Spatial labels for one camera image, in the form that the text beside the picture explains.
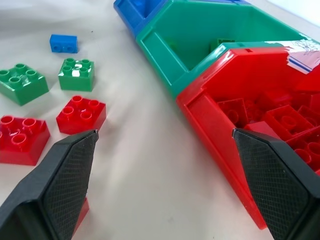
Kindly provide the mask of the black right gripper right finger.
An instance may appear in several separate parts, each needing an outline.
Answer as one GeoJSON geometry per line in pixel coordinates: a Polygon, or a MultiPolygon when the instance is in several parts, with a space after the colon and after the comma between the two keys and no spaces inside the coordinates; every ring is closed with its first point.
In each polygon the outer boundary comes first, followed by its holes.
{"type": "Polygon", "coordinates": [[[283,140],[232,131],[246,182],[274,240],[320,240],[320,175],[283,140]]]}

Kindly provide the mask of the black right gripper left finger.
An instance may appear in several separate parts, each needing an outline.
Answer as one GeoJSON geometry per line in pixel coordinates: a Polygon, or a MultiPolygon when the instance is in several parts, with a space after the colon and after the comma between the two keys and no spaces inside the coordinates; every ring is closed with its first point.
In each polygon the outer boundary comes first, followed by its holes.
{"type": "Polygon", "coordinates": [[[97,130],[52,145],[0,206],[0,240],[71,240],[87,195],[97,130]]]}

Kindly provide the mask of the red four-stud building brick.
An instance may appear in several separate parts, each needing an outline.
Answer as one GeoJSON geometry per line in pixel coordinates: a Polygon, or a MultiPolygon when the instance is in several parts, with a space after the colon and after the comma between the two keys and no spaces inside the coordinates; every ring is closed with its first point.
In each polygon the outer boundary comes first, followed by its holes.
{"type": "Polygon", "coordinates": [[[107,118],[107,105],[96,99],[74,95],[56,117],[61,133],[73,135],[100,130],[107,118]]]}
{"type": "Polygon", "coordinates": [[[0,164],[35,166],[50,138],[47,123],[35,118],[0,118],[0,164]]]}

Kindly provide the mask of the red plastic storage bin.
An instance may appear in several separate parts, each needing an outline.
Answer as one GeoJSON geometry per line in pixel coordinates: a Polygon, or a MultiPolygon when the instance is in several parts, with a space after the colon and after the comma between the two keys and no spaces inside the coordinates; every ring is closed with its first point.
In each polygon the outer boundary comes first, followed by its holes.
{"type": "Polygon", "coordinates": [[[320,64],[304,74],[288,65],[284,47],[233,48],[225,52],[176,98],[188,119],[259,229],[266,223],[250,193],[232,138],[236,126],[218,102],[244,99],[248,124],[267,111],[291,106],[320,127],[320,64]]]}

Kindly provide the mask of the green four-stud building brick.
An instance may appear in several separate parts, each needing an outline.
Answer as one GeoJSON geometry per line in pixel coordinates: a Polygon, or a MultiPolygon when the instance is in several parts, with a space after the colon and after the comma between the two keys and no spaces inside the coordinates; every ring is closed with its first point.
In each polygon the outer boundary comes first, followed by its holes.
{"type": "Polygon", "coordinates": [[[49,91],[46,78],[24,63],[0,69],[0,94],[23,106],[49,91]]]}
{"type": "Polygon", "coordinates": [[[95,64],[89,59],[66,58],[58,73],[60,88],[66,91],[91,92],[94,78],[95,64]]]}

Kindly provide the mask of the white printed sticker label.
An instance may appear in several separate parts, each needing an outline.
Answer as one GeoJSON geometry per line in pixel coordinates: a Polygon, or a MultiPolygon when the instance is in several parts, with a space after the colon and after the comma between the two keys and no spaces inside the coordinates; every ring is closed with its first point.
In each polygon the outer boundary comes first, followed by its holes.
{"type": "Polygon", "coordinates": [[[309,74],[320,64],[320,43],[309,40],[287,41],[287,65],[303,74],[309,74]]]}

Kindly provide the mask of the small blue building brick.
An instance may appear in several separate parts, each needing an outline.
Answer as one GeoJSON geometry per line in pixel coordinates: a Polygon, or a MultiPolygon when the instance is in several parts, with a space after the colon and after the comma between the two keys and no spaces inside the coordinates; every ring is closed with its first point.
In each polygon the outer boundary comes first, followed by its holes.
{"type": "Polygon", "coordinates": [[[54,53],[75,54],[78,52],[78,38],[74,35],[52,34],[49,43],[54,53]]]}

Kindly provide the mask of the green plastic storage bin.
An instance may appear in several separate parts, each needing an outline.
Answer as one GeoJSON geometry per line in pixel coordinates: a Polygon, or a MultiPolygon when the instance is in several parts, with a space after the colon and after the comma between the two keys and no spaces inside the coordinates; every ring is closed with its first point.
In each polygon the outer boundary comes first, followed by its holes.
{"type": "Polygon", "coordinates": [[[175,2],[162,10],[136,41],[162,83],[176,98],[193,80],[230,49],[266,47],[307,36],[257,8],[253,14],[220,5],[175,2]],[[233,39],[209,53],[214,39],[233,39]]]}

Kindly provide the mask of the blue plastic storage bin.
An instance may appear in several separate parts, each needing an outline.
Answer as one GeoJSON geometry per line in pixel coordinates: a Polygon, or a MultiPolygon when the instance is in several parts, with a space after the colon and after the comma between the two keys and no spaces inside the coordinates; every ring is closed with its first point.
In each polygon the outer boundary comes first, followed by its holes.
{"type": "Polygon", "coordinates": [[[116,0],[113,6],[136,39],[158,13],[168,10],[174,3],[206,4],[211,13],[219,6],[228,6],[242,16],[245,13],[252,15],[258,10],[244,0],[116,0]]]}

